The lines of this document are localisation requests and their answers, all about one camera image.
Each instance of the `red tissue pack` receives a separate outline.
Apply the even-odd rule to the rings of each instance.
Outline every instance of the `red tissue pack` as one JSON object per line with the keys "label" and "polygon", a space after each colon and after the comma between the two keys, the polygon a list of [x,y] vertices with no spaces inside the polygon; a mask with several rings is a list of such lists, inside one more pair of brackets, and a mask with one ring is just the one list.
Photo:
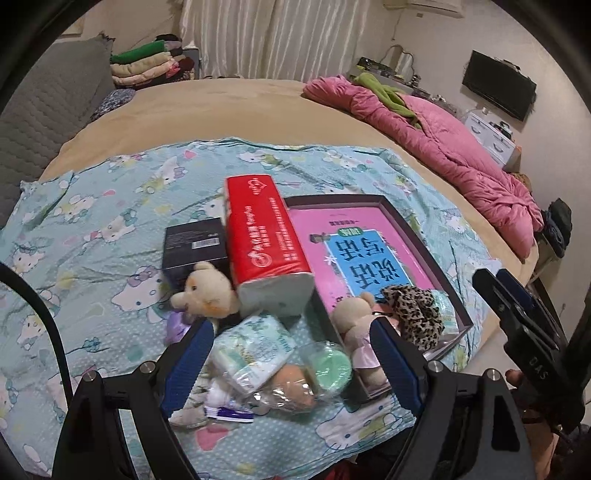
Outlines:
{"label": "red tissue pack", "polygon": [[228,177],[225,195],[230,266],[241,313],[300,315],[314,290],[314,275],[273,179]]}

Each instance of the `leopard print scrunchie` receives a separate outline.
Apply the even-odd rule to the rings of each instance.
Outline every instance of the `leopard print scrunchie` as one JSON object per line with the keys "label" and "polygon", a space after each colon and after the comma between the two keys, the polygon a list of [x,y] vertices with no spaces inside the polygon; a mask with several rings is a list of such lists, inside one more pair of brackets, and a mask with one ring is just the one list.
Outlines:
{"label": "leopard print scrunchie", "polygon": [[382,294],[400,319],[403,340],[413,343],[422,352],[437,347],[444,327],[430,290],[390,285],[382,288]]}

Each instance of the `hello kitty bedsheet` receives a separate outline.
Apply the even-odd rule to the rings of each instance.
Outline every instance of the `hello kitty bedsheet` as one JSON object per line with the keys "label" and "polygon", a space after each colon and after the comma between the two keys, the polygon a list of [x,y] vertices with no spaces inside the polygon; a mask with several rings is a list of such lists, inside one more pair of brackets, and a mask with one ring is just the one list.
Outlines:
{"label": "hello kitty bedsheet", "polygon": [[[164,229],[222,216],[224,178],[270,173],[284,196],[383,194],[447,273],[475,327],[447,358],[463,368],[488,308],[470,285],[493,265],[458,209],[390,150],[282,147],[236,138],[168,145],[112,157],[79,174],[24,183],[0,234],[0,260],[29,282],[54,316],[76,387],[85,371],[131,372],[164,350],[168,298],[160,271]],[[322,338],[317,319],[287,325],[298,344]],[[48,475],[67,407],[44,328],[0,288],[0,431],[31,472]],[[129,415],[126,437],[141,478],[149,467]],[[392,395],[361,408],[336,403],[253,424],[178,430],[202,479],[304,479],[412,425]]]}

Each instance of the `hand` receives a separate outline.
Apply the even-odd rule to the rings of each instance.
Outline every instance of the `hand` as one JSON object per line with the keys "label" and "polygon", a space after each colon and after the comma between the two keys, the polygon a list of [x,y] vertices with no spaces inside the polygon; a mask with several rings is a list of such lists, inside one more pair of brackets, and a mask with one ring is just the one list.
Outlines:
{"label": "hand", "polygon": [[[510,385],[519,387],[524,379],[523,372],[519,370],[507,370],[505,378]],[[537,417],[532,410],[526,410],[524,417]],[[525,425],[525,433],[530,442],[531,456],[534,458],[535,474],[538,480],[544,480],[550,473],[550,462],[558,443],[558,436],[550,431],[550,426],[542,421]]]}

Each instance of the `purple toy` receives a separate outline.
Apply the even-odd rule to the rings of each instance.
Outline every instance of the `purple toy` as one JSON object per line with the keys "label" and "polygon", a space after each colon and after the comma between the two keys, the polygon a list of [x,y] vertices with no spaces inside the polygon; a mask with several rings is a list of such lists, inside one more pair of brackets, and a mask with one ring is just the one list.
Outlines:
{"label": "purple toy", "polygon": [[166,320],[166,339],[164,343],[170,345],[171,343],[180,342],[187,333],[190,325],[187,325],[184,321],[184,312],[172,312]]}

